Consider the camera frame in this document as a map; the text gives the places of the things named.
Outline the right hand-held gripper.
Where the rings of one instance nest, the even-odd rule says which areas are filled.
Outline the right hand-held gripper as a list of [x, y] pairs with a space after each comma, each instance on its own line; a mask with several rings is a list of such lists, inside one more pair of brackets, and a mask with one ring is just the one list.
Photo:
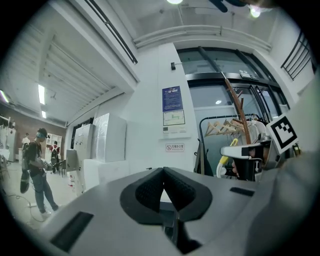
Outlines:
[[[237, 178], [243, 181], [258, 181], [263, 171], [279, 168], [290, 157], [293, 146], [298, 143], [298, 137], [285, 114], [268, 123], [258, 136], [257, 143], [225, 146], [220, 149], [223, 157], [232, 158], [237, 170]], [[253, 148], [269, 148], [266, 163], [260, 158], [252, 158], [250, 150]], [[256, 153], [263, 155], [263, 149]]]

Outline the person's right hand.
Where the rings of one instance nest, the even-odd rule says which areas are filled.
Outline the person's right hand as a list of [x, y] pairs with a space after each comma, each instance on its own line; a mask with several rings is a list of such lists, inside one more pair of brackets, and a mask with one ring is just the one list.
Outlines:
[[[257, 150], [263, 150], [263, 154], [261, 153], [256, 153]], [[256, 148], [253, 148], [249, 151], [249, 154], [252, 158], [259, 158], [259, 159], [262, 159], [262, 161], [264, 163], [266, 163], [267, 159], [268, 159], [268, 155], [269, 155], [269, 151], [270, 149], [268, 147], [256, 147]]]

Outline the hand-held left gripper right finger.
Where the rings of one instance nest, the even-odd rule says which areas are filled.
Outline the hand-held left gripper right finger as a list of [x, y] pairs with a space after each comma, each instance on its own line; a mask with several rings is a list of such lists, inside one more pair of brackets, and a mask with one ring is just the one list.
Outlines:
[[207, 186], [169, 167], [163, 168], [163, 188], [184, 223], [200, 219], [213, 200]]

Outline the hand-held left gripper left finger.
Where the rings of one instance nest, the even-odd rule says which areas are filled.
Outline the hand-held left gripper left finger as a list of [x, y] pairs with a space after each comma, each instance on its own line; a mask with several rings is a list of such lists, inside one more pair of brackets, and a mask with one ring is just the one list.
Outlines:
[[139, 224], [161, 225], [160, 200], [163, 191], [164, 170], [157, 168], [125, 187], [120, 194], [120, 205]]

